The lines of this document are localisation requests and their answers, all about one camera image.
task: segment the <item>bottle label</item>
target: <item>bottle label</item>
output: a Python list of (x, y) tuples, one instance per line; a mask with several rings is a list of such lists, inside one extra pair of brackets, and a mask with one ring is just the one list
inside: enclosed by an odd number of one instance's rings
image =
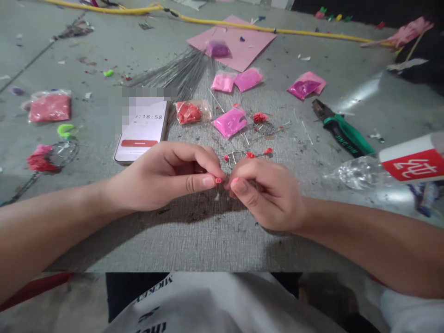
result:
[(444, 179), (444, 159), (433, 147), (430, 134), (383, 149), (379, 158), (384, 169), (401, 182)]

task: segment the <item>phone screen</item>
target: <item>phone screen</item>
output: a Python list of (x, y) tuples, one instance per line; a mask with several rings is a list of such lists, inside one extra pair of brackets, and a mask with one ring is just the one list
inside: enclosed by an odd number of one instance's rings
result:
[(133, 162), (162, 140), (167, 101), (136, 106), (132, 121), (123, 130), (114, 159)]

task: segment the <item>table surface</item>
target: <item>table surface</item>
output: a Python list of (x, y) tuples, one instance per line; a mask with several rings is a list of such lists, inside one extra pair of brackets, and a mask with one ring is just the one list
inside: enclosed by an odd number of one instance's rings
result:
[[(259, 15), (260, 26), (322, 32), (330, 31), (372, 39), (382, 39), (393, 29), (375, 30), (369, 25), (319, 21), (311, 15), (286, 12), (243, 2), (209, 3), (196, 12), (165, 1), (182, 14), (222, 20), (231, 14), (250, 21)], [(128, 8), (146, 6), (128, 1)], [(83, 15), (95, 27), (86, 37), (50, 42), (64, 25)], [(154, 28), (144, 31), (139, 23)], [(186, 39), (208, 26), (175, 20), (163, 12), (152, 18), (106, 15), (27, 1), (2, 1), (0, 27), (0, 202), (8, 200), (30, 177), (26, 157), (37, 144), (58, 141), (58, 123), (28, 124), (19, 105), (26, 96), (8, 92), (19, 86), (28, 93), (53, 88), (73, 91), (70, 123), (80, 126), (80, 151), (60, 174), (42, 176), (23, 198), (63, 188), (90, 184), (110, 177), (124, 167), (113, 161), (122, 114), (128, 99), (118, 86), (121, 76), (136, 75), (161, 66), (183, 52)], [(23, 33), (21, 40), (16, 39)], [(298, 54), (311, 56), (305, 62)], [(96, 66), (79, 62), (87, 57)], [(303, 195), (390, 210), (423, 219), (414, 209), (414, 198), (406, 186), (373, 191), (352, 191), (322, 175), (351, 156), (340, 149), (331, 134), (315, 122), (311, 100), (299, 101), (285, 90), (306, 71), (327, 81), (320, 99), (333, 110), (353, 113), (347, 121), (362, 134), (374, 128), (386, 139), (369, 143), (378, 151), (409, 139), (444, 128), (443, 98), (427, 85), (414, 85), (385, 71), (395, 58), (384, 48), (361, 49), (358, 43), (316, 37), (278, 35), (254, 61), (265, 74), (264, 84), (243, 93), (217, 94), (224, 109), (241, 102), (246, 110), (272, 114), (274, 123), (292, 121), (293, 126), (274, 140), (258, 140), (251, 151), (267, 147), (275, 150), (272, 160), (286, 165), (300, 180)], [(65, 60), (66, 65), (57, 62)], [(113, 66), (113, 77), (104, 79), (101, 70)], [(215, 70), (222, 69), (216, 63)], [(212, 100), (208, 87), (213, 77), (207, 71), (195, 99)], [(85, 100), (85, 93), (92, 98)], [(256, 133), (249, 132), (254, 138)], [(212, 146), (219, 155), (246, 149), (240, 136), (224, 140), (212, 126), (172, 126), (170, 141)], [(349, 271), (357, 267), (337, 253), (309, 240), (275, 234), (262, 229), (242, 205), (220, 189), (190, 195), (173, 201), (169, 209), (137, 213), (97, 232), (60, 257), (50, 270), (68, 271)], [(433, 218), (442, 221), (442, 203)]]

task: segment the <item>pliers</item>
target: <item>pliers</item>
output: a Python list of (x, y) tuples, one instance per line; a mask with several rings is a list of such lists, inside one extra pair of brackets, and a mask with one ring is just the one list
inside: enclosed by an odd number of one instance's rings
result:
[(312, 107), (315, 114), (324, 123), (324, 128), (330, 131), (339, 145), (353, 157), (357, 158), (375, 152), (364, 137), (345, 121), (343, 115), (334, 113), (318, 99), (313, 101)]

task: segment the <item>green pliers handle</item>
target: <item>green pliers handle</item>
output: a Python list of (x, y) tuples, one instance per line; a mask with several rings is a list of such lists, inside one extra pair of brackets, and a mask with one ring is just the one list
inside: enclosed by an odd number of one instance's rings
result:
[(324, 128), (330, 131), (336, 141), (353, 157), (357, 158), (375, 152), (361, 133), (347, 123), (343, 116), (337, 114), (334, 117), (325, 118), (323, 123)]

